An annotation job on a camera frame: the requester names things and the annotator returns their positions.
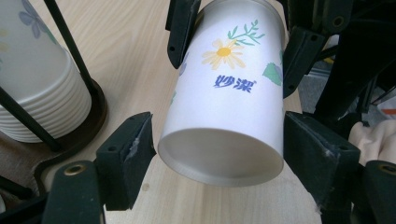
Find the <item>stack of paper cups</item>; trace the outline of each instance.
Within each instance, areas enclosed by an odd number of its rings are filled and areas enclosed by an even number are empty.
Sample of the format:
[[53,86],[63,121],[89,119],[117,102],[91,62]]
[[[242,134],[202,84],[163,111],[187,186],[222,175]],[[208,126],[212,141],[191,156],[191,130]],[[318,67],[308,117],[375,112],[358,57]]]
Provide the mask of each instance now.
[[[74,62],[27,0],[0,2],[0,85],[55,138],[75,130],[91,110]],[[0,131],[41,141],[2,106]]]
[[263,0],[216,0],[199,13],[159,142],[169,167],[229,187],[282,171],[284,36]]

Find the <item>cup bottom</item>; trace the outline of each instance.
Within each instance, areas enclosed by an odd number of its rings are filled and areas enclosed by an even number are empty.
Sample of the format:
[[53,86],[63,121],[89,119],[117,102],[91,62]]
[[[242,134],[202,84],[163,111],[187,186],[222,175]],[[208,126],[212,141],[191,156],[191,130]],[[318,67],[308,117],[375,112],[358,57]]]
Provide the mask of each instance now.
[[283,169],[283,158],[264,142],[217,129],[170,133],[160,140],[159,155],[181,175],[223,187],[257,185]]

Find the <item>black plastic part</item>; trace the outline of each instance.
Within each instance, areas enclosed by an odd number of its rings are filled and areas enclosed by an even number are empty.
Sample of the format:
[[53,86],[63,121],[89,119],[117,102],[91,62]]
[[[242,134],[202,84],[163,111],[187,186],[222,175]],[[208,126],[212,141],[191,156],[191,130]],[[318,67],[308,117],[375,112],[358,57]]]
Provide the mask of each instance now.
[[105,223],[93,162],[75,161],[56,172],[42,223]]
[[361,93],[359,96],[359,101],[358,101],[358,106],[356,108],[356,112],[358,113],[365,113],[367,114],[370,109],[370,104],[373,98],[373,93],[376,87],[376,79],[377,77],[374,77],[368,84],[366,89]]
[[335,54],[337,54],[337,51],[338,51],[338,46],[332,46],[328,49],[324,49],[317,57],[317,62],[334,56]]
[[377,86],[384,91],[389,91],[396,85],[396,61],[388,66],[378,76]]
[[368,84],[396,60],[396,23],[352,21],[340,34],[338,53],[315,115],[338,120]]
[[340,211],[320,210],[322,224],[349,224],[351,205]]
[[353,210],[350,215],[352,224],[376,223],[373,210],[367,198],[366,187],[363,184],[365,167],[359,164],[358,171],[351,177],[351,190],[349,196],[353,202]]
[[67,24],[64,21],[64,17],[62,16],[61,10],[58,8],[55,0],[44,0],[49,9],[49,13],[54,19],[58,29],[64,38],[64,42],[70,50],[71,55],[78,67],[82,80],[84,80],[85,85],[90,93],[96,93],[97,89],[95,88],[93,81],[91,79],[90,73],[88,72],[87,66],[85,66],[84,61],[82,60],[81,54],[78,51],[76,42],[73,39],[69,29],[67,28]]
[[179,68],[190,44],[201,0],[171,0],[165,29],[171,33],[168,40],[168,57]]
[[295,26],[310,29],[313,22],[315,0],[288,0],[288,3],[282,4],[288,9],[288,28],[291,31]]
[[344,139],[348,139],[352,127],[357,122],[363,122],[363,123],[365,122],[362,120],[360,113],[349,113],[339,120],[324,119],[322,117],[316,117],[315,115],[306,112],[304,112],[304,114],[309,117],[312,117],[313,119],[320,122],[321,124],[329,128],[333,132],[337,133]]
[[100,146],[96,151],[96,165],[99,175],[107,182],[106,210],[133,207],[155,155],[149,112],[125,120]]
[[48,195],[33,198],[32,200],[22,203],[19,206],[7,210],[0,214],[1,224],[16,224],[16,223],[41,223],[44,209],[47,203]]
[[312,194],[322,220],[334,215],[341,219],[349,216],[348,177],[358,169],[361,152],[302,114],[286,112],[284,134],[285,161]]
[[363,183],[377,224],[396,223],[396,164],[369,161]]
[[283,54],[283,98],[297,89],[301,79],[311,70],[327,37],[303,27],[294,27]]
[[325,35],[335,35],[349,24],[353,0],[316,0],[314,26]]
[[0,176],[0,189],[6,190],[7,192],[17,196],[21,200],[29,199],[34,195],[31,189],[23,187],[2,176]]
[[52,151],[59,151],[62,149],[62,146],[1,87],[0,105],[46,143]]

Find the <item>green leaf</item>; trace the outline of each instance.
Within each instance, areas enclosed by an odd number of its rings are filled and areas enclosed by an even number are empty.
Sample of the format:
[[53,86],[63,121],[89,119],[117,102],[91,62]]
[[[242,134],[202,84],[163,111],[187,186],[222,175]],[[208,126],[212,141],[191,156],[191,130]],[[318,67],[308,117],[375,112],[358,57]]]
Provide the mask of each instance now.
[[276,65],[274,63],[268,63],[262,75],[268,77],[277,86],[281,86],[282,84],[282,80],[280,79],[281,74],[277,72]]
[[235,28],[233,28],[233,34],[232,34],[232,36],[235,35],[237,29],[238,29],[238,26],[235,26]]
[[245,41],[241,41],[241,43],[244,44],[244,45],[248,45],[248,46],[254,46],[254,44],[251,44],[251,43],[248,43],[248,42],[245,42]]
[[254,42],[260,44],[259,41],[257,41],[254,37],[251,37],[250,39],[253,40]]
[[172,100],[171,100],[171,104],[173,103],[173,101],[175,100],[175,96],[176,96],[176,94],[177,94],[177,92],[176,91],[174,91],[174,94],[173,94],[173,96],[172,96]]

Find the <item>table surface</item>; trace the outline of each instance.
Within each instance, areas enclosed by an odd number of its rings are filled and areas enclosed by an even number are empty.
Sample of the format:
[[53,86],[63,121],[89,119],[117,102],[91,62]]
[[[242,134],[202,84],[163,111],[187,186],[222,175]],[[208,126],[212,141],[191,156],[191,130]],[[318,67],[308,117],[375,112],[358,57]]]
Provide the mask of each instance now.
[[[203,0],[201,7],[209,0]],[[31,0],[65,46],[43,0]],[[102,130],[76,156],[43,174],[48,189],[55,171],[95,151],[130,116],[150,111],[157,146],[178,71],[170,64],[165,31],[168,1],[58,0],[92,78],[103,89],[108,116]],[[298,93],[286,110],[301,111]],[[178,175],[153,158],[132,210],[106,212],[107,223],[320,223],[312,196],[285,163],[275,179],[252,187],[221,188]]]

